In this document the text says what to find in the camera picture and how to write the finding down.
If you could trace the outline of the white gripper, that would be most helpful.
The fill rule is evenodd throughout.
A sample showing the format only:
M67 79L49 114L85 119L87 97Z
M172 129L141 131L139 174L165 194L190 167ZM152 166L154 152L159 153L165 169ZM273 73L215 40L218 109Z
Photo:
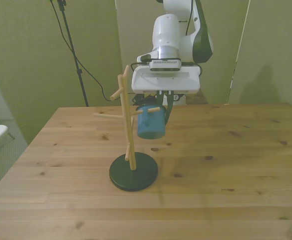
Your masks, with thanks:
M175 94L195 94L200 89L200 67L182 66L179 71L151 71L148 66L139 66L132 77L132 90L136 94L157 93L157 105L163 105L167 97L166 124L173 108Z

